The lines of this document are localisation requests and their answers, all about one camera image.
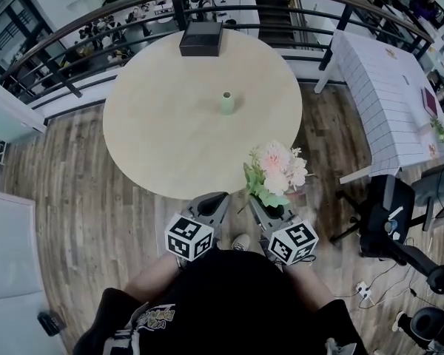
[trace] black box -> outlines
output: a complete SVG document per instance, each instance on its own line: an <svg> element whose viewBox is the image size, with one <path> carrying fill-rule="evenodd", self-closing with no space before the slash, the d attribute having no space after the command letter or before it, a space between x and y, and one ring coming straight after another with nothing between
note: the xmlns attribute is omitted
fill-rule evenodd
<svg viewBox="0 0 444 355"><path fill-rule="evenodd" d="M179 43L182 56L219 56L221 22L190 22Z"/></svg>

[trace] person in purple shirt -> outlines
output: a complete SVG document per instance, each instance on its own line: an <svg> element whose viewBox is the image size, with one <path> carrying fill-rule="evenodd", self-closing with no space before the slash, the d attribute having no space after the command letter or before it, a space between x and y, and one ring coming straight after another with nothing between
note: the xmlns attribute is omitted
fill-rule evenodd
<svg viewBox="0 0 444 355"><path fill-rule="evenodd" d="M415 17L423 17L424 19L430 21L436 18L437 6L435 4L436 0L413 0L411 2L411 9Z"/></svg>

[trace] round wooden table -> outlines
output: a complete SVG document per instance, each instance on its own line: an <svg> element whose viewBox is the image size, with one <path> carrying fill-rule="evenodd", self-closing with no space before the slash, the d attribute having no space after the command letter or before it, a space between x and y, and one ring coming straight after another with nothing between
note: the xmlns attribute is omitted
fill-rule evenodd
<svg viewBox="0 0 444 355"><path fill-rule="evenodd" d="M245 186L258 145L291 146L303 111L288 64L262 41L223 30L218 57L182 57L183 33L140 51L120 71L104 107L104 137L121 171L151 192L193 199ZM235 97L221 114L224 92Z"/></svg>

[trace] forearm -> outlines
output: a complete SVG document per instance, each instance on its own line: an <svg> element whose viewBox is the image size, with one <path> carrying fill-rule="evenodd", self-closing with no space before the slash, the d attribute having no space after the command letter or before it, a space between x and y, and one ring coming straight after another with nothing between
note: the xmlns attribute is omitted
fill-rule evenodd
<svg viewBox="0 0 444 355"><path fill-rule="evenodd" d="M167 252L131 279L124 292L142 303L151 302L169 287L179 272L176 256Z"/></svg>
<svg viewBox="0 0 444 355"><path fill-rule="evenodd" d="M301 302L309 311L318 311L335 300L332 292L319 280L308 263L298 262L283 266L283 272L291 280Z"/></svg>

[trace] staircase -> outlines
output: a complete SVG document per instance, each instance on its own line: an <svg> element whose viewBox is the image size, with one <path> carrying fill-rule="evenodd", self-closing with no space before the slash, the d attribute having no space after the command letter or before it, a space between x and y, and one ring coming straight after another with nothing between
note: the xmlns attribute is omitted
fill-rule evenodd
<svg viewBox="0 0 444 355"><path fill-rule="evenodd" d="M276 7L288 7L288 0L255 0L257 5L272 5ZM260 24L271 25L291 25L291 18L288 12L279 10L259 10ZM272 47L294 48L295 38L292 30L260 29L258 39L266 42Z"/></svg>

